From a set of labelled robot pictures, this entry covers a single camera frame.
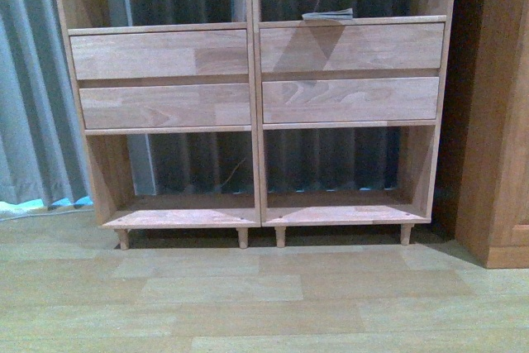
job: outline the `wooden cabinet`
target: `wooden cabinet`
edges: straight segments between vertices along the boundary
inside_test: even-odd
[[[286,227],[370,224],[403,225],[407,244],[431,221],[453,0],[395,0],[370,15],[365,3],[379,0],[355,0],[344,21],[299,21],[307,0],[285,13],[275,0],[208,0],[166,20],[161,7],[192,0],[136,0],[137,15],[127,1],[57,1],[98,223],[123,247],[135,228],[234,227],[246,247],[250,227],[274,227],[284,246]],[[268,130],[374,126],[400,127],[396,189],[269,192]],[[251,136],[253,195],[135,195],[127,135],[218,131]]]
[[[485,266],[529,267],[529,0],[457,7],[439,218]]]

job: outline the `wooden leg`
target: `wooden leg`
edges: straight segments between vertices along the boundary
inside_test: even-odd
[[[237,227],[237,232],[239,233],[239,247],[248,248],[248,228]]]
[[[129,249],[129,231],[127,229],[116,229],[117,236],[119,237],[119,247],[122,250]]]
[[[415,225],[412,223],[403,223],[400,226],[400,244],[403,246],[409,246],[410,244],[410,235],[412,234],[412,228]]]
[[[284,248],[286,232],[287,227],[275,227],[275,240],[277,241],[278,248]]]

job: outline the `laminate floor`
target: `laminate floor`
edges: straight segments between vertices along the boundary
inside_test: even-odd
[[[0,352],[528,352],[529,270],[427,227],[112,231],[0,222]]]

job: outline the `blue curtain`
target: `blue curtain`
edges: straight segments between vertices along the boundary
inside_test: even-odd
[[[55,0],[0,0],[0,201],[87,195]]]

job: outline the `wooden drawer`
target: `wooden drawer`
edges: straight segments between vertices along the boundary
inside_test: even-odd
[[[78,80],[248,74],[246,31],[71,36]]]
[[[439,69],[443,23],[268,28],[260,32],[265,74]]]
[[[81,88],[87,129],[250,125],[247,83]]]
[[[439,78],[263,83],[264,123],[434,119]]]

